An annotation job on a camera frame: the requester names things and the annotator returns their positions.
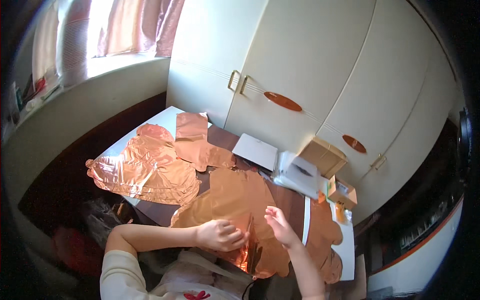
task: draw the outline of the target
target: red embroidery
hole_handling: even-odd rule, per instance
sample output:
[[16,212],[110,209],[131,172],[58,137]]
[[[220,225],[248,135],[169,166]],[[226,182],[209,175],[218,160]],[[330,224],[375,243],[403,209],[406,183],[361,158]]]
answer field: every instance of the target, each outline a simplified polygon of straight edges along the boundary
[[197,297],[195,297],[192,294],[188,294],[188,293],[183,294],[183,296],[185,298],[187,298],[188,300],[202,300],[202,299],[207,299],[208,297],[210,297],[210,294],[205,295],[205,291],[203,290],[200,293],[198,293]]

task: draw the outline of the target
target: white shirt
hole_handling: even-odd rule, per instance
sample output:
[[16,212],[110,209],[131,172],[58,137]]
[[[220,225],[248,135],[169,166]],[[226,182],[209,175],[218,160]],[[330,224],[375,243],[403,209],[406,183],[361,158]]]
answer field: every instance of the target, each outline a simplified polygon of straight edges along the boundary
[[205,291],[210,294],[208,300],[239,300],[251,282],[246,273],[225,271],[196,253],[183,251],[148,293],[137,259],[128,252],[112,250],[103,259],[100,296],[102,300],[185,300],[184,293],[196,296]]

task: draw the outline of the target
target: black cable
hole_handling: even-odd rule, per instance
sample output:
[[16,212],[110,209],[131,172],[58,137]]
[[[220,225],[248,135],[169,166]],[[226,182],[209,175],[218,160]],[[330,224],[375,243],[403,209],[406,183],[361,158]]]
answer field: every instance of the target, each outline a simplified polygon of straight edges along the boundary
[[245,297],[245,294],[247,293],[248,288],[249,288],[254,282],[255,282],[255,281],[252,281],[251,283],[249,283],[249,284],[247,285],[247,287],[246,287],[245,290],[243,291],[243,294],[242,294],[242,296],[241,296],[241,300],[243,300],[243,297]]

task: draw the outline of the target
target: white sleeve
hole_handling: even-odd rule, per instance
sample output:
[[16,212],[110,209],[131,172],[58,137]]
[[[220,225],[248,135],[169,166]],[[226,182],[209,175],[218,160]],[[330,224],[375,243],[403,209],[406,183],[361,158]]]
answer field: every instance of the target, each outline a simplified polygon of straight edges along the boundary
[[132,254],[120,250],[109,251],[103,258],[100,297],[102,300],[163,299],[147,293],[145,279],[137,259]]

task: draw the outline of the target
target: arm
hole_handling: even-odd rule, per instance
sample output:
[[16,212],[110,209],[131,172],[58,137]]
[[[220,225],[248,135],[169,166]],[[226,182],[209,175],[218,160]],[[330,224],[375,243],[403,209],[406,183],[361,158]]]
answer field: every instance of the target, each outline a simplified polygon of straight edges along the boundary
[[307,249],[285,219],[281,209],[267,206],[265,219],[274,231],[276,239],[288,250],[303,299],[324,300],[325,283]]
[[108,236],[105,253],[122,250],[137,257],[137,252],[197,246],[231,251],[240,248],[248,236],[226,220],[212,220],[191,228],[124,224],[116,226]]

